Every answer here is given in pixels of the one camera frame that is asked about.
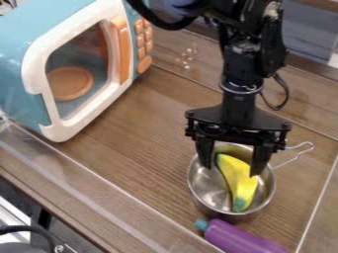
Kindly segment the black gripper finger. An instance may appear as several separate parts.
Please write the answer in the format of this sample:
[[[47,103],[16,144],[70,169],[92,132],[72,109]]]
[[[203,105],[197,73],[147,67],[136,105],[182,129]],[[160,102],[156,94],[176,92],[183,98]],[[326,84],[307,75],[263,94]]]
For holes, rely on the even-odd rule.
[[[267,167],[274,153],[271,145],[258,145],[254,147],[250,176],[261,175]]]
[[[206,168],[211,168],[214,140],[199,136],[195,139],[195,148],[201,165]]]

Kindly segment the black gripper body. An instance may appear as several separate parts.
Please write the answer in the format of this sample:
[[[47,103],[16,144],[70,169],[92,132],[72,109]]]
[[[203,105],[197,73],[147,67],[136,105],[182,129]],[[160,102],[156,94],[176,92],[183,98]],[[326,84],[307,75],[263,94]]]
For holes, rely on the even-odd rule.
[[[217,141],[271,145],[274,153],[286,148],[291,124],[257,107],[254,95],[225,93],[219,105],[187,110],[185,117],[185,135],[194,142],[203,136],[214,140],[214,146]]]

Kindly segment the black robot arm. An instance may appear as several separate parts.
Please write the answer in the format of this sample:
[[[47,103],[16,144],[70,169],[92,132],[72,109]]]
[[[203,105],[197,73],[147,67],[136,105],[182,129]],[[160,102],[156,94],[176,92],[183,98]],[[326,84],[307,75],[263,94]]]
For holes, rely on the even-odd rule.
[[[254,147],[250,174],[262,174],[274,153],[285,149],[290,122],[257,107],[265,80],[279,79],[286,47],[282,41],[282,0],[168,0],[181,15],[170,23],[159,18],[143,0],[127,0],[156,27],[176,31],[197,18],[218,30],[223,69],[219,86],[222,103],[185,113],[185,134],[195,141],[199,163],[213,165],[218,141]]]

